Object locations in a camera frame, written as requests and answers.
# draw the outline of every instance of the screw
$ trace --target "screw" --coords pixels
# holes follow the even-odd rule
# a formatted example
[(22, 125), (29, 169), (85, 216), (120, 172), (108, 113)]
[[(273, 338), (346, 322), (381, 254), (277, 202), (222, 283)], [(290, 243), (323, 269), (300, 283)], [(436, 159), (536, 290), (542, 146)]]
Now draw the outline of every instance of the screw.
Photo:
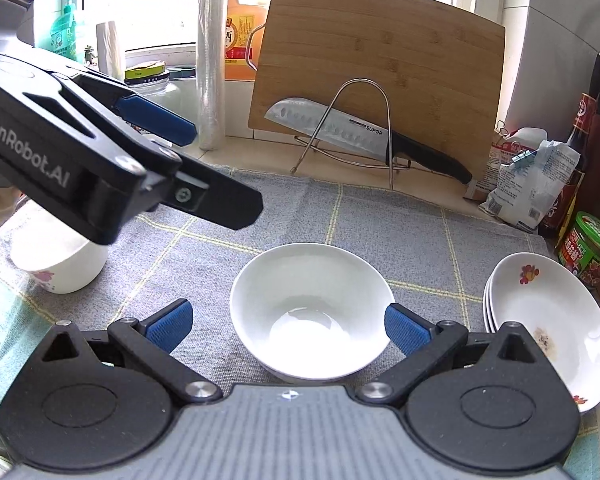
[(218, 387), (208, 381), (195, 381), (194, 383), (187, 384), (187, 386), (184, 387), (184, 391), (191, 397), (206, 399), (207, 397), (215, 395), (216, 391), (218, 391)]
[(164, 146), (158, 146), (158, 149), (160, 149), (160, 151), (163, 152), (169, 158), (173, 158), (175, 160), (180, 160), (180, 157), (173, 150), (170, 150), (169, 148), (165, 148)]
[(133, 174), (140, 175), (144, 173), (144, 166), (128, 155), (117, 155), (115, 161), (121, 168), (124, 168)]
[(191, 190), (188, 187), (181, 187), (176, 191), (176, 200), (181, 204), (188, 202), (191, 200)]
[(394, 389), (385, 383), (367, 383), (360, 387), (360, 395), (367, 399), (384, 399), (390, 396)]

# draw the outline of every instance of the white bowl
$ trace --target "white bowl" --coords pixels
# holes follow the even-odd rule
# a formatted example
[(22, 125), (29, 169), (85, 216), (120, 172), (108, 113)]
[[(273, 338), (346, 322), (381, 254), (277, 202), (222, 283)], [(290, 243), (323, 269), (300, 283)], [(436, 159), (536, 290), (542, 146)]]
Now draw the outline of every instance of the white bowl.
[(241, 341), (287, 381), (333, 381), (364, 368), (389, 343), (387, 282), (365, 260), (322, 244), (289, 244), (238, 274), (229, 310)]
[(489, 299), (494, 325), (522, 323), (581, 412), (600, 402), (600, 307), (576, 276), (545, 256), (511, 254), (493, 271)]
[(487, 332), (496, 332), (493, 326), (493, 319), (491, 319), (491, 306), (489, 304), (489, 286), (491, 285), (491, 276), (484, 285), (484, 292), (482, 294), (482, 320), (484, 321), (484, 329)]
[(68, 294), (89, 285), (104, 267), (109, 247), (94, 244), (43, 209), (11, 239), (11, 261), (43, 288)]

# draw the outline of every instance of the yellow jar lid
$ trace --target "yellow jar lid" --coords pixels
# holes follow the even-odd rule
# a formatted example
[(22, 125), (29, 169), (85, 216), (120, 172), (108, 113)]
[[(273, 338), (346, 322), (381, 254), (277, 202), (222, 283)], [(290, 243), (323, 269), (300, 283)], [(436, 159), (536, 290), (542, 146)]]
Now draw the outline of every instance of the yellow jar lid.
[(125, 79), (144, 79), (164, 72), (163, 61), (147, 61), (125, 70)]

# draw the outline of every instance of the metal pivot cap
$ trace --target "metal pivot cap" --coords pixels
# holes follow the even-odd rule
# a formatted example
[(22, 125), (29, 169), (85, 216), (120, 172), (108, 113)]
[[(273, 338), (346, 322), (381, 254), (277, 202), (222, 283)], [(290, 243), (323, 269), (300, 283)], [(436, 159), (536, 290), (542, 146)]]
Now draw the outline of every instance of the metal pivot cap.
[(117, 155), (115, 158), (116, 164), (120, 166), (120, 168), (124, 168), (130, 173), (140, 175), (144, 173), (144, 166), (140, 164), (133, 157), (128, 155)]
[(390, 396), (394, 389), (386, 383), (367, 383), (360, 387), (359, 393), (367, 399), (384, 399)]
[(215, 395), (218, 387), (208, 381), (195, 381), (194, 383), (187, 384), (184, 390), (187, 395), (190, 395), (191, 397), (195, 397), (196, 399), (206, 399)]
[(164, 146), (158, 146), (158, 149), (163, 152), (166, 156), (168, 156), (169, 158), (172, 158), (173, 160), (180, 160), (180, 157), (178, 156), (178, 154), (176, 152), (174, 152), (173, 150), (170, 150), (169, 148), (165, 148)]

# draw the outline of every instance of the bottle label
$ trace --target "bottle label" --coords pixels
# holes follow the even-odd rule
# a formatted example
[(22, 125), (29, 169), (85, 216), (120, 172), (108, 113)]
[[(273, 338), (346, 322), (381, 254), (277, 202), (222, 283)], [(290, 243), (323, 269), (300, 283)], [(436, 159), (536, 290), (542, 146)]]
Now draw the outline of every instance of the bottle label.
[(591, 121), (598, 109), (598, 102), (587, 94), (582, 94), (580, 97), (580, 107), (573, 121), (573, 126), (589, 133), (591, 129)]
[[(226, 33), (224, 37), (224, 62), (227, 65), (247, 66), (245, 54), (249, 34), (255, 28), (253, 14), (232, 14), (226, 17)], [(253, 59), (253, 49), (249, 49), (249, 59)]]
[(587, 287), (595, 288), (600, 283), (600, 259), (575, 227), (564, 239), (558, 259), (563, 267), (579, 277)]
[(573, 170), (573, 175), (575, 177), (571, 182), (574, 182), (574, 184), (567, 183), (562, 187), (560, 193), (555, 199), (554, 204), (551, 206), (551, 209), (549, 209), (547, 214), (542, 219), (542, 226), (550, 231), (557, 231), (560, 228), (560, 225), (564, 220), (564, 216), (567, 213), (567, 209), (571, 204), (573, 194), (576, 192), (578, 183), (584, 174), (578, 170)]

